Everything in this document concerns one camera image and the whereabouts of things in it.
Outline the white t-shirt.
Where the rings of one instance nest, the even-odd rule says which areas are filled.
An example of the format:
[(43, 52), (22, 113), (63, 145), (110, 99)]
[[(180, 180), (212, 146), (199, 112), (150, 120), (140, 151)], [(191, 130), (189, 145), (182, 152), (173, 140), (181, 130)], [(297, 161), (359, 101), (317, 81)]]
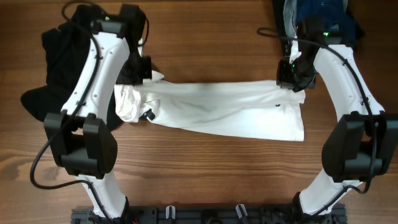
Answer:
[(241, 138), (303, 141), (300, 105), (305, 92), (281, 88), (274, 80), (170, 83), (153, 71), (140, 85), (114, 87), (116, 114), (127, 123), (151, 123)]

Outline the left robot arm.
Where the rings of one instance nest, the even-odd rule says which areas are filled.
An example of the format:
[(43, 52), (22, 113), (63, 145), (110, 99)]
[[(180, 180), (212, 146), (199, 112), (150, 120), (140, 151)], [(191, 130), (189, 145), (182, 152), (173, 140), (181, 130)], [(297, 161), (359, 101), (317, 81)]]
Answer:
[(94, 208), (93, 223), (130, 223), (128, 199), (113, 167), (118, 145), (106, 125), (115, 84), (137, 85), (152, 78), (149, 56), (142, 54), (149, 20), (137, 5), (124, 4), (117, 15), (102, 13), (87, 31), (90, 51), (81, 75), (59, 113), (48, 113), (44, 128), (53, 159), (74, 184), (83, 184)]

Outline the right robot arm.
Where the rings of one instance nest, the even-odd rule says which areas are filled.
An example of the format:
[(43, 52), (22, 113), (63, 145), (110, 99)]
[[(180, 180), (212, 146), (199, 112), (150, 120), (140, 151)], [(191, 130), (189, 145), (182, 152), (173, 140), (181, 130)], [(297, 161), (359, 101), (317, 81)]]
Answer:
[(320, 74), (338, 120), (322, 148), (323, 169), (295, 198), (305, 220), (328, 214), (350, 190), (365, 194), (373, 178), (387, 172), (397, 144), (397, 115), (374, 99), (345, 35), (326, 30), (321, 17), (299, 22), (297, 36), (286, 39), (300, 55), (280, 61), (277, 84), (298, 92)]

